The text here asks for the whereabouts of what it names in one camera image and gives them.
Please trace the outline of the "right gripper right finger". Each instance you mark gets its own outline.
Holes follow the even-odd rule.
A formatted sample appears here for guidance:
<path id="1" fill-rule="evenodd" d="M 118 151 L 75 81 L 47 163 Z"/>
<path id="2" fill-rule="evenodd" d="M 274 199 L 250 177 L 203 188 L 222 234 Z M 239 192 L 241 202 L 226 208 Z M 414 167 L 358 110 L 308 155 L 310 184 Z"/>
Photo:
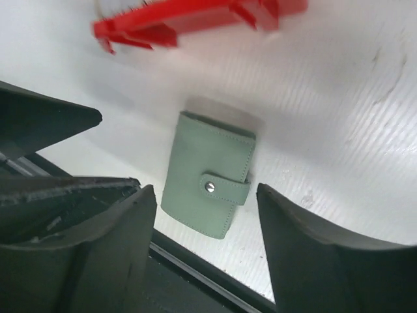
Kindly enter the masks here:
<path id="1" fill-rule="evenodd" d="M 362 235 L 266 184 L 259 218 L 278 312 L 415 312 L 416 247 Z"/>

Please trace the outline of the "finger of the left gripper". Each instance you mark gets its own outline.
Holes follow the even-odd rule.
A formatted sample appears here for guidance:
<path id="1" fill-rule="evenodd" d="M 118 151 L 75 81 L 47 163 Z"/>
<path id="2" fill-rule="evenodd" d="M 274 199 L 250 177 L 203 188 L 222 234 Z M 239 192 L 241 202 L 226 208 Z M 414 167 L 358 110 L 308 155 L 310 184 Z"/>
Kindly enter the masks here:
<path id="1" fill-rule="evenodd" d="M 106 215 L 141 188 L 118 177 L 1 178 L 1 244 L 37 245 Z"/>
<path id="2" fill-rule="evenodd" d="M 96 127 L 102 114 L 1 82 L 1 159 L 16 160 Z"/>

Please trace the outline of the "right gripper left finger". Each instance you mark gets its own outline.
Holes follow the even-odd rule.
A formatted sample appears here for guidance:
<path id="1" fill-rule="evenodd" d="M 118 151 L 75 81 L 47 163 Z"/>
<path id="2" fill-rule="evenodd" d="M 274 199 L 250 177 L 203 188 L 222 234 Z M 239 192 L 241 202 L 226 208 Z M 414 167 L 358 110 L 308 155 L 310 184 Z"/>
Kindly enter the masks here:
<path id="1" fill-rule="evenodd" d="M 2 312 L 139 312 L 156 216 L 147 185 L 48 243 L 1 248 Z"/>

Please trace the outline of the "red plastic card bin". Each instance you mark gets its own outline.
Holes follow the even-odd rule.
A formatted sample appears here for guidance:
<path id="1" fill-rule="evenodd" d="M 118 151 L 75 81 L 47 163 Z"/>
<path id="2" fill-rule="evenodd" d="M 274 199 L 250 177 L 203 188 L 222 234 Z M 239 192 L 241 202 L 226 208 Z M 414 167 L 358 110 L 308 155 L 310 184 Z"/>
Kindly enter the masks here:
<path id="1" fill-rule="evenodd" d="M 279 20 L 305 12 L 305 0 L 257 1 L 141 1 L 92 23 L 93 35 L 102 48 L 124 44 L 151 50 L 176 48 L 180 35 L 241 23 L 251 29 L 275 31 Z"/>

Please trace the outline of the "green leather card holder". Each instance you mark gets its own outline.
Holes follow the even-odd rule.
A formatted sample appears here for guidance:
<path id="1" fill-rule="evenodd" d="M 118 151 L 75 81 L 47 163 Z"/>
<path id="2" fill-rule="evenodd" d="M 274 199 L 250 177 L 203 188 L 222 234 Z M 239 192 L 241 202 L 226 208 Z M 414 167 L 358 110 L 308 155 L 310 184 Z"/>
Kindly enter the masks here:
<path id="1" fill-rule="evenodd" d="M 224 239 L 245 204 L 256 135 L 182 111 L 177 121 L 161 208 L 185 226 Z"/>

